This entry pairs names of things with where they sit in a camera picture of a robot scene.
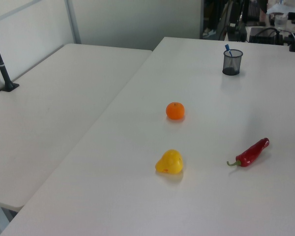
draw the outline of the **red chili pepper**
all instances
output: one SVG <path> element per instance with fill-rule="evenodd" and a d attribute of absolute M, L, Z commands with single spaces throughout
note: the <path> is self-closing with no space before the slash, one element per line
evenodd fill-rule
<path fill-rule="evenodd" d="M 242 166 L 246 167 L 249 166 L 251 163 L 253 163 L 257 157 L 260 155 L 262 150 L 269 146 L 269 139 L 264 138 L 258 141 L 256 144 L 252 145 L 249 149 L 244 151 L 241 155 L 238 155 L 236 157 L 236 162 L 233 164 L 230 164 L 227 162 L 229 166 Z"/>

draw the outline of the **orange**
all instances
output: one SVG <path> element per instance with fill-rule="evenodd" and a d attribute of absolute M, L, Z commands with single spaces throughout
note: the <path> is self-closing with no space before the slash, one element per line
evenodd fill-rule
<path fill-rule="evenodd" d="M 172 102 L 168 104 L 166 114 L 170 119 L 181 119 L 185 115 L 185 108 L 179 102 Z"/>

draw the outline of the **black mesh pen cup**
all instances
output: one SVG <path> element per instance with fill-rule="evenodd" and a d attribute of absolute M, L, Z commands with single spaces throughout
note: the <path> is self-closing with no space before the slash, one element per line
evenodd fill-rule
<path fill-rule="evenodd" d="M 238 75 L 240 69 L 240 62 L 242 51 L 231 49 L 224 52 L 223 73 L 226 75 Z"/>

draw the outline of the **white desk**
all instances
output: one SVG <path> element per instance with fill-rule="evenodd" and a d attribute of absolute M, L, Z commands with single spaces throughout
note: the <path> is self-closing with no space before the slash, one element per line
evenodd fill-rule
<path fill-rule="evenodd" d="M 163 39 L 2 236 L 295 235 L 295 53 L 230 42 L 229 77 L 224 44 Z M 227 166 L 263 137 L 253 165 Z M 183 173 L 157 174 L 170 148 Z"/>
<path fill-rule="evenodd" d="M 0 206 L 19 211 L 151 51 L 66 45 L 0 92 Z"/>

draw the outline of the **white wall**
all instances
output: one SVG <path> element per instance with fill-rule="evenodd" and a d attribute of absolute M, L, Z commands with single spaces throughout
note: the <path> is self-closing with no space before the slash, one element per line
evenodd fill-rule
<path fill-rule="evenodd" d="M 41 0 L 0 19 L 0 53 L 11 80 L 73 42 L 65 0 Z"/>
<path fill-rule="evenodd" d="M 68 0 L 77 42 L 154 50 L 164 36 L 199 38 L 202 0 Z"/>
<path fill-rule="evenodd" d="M 33 0 L 0 0 L 0 16 L 5 15 L 11 11 L 18 9 Z"/>

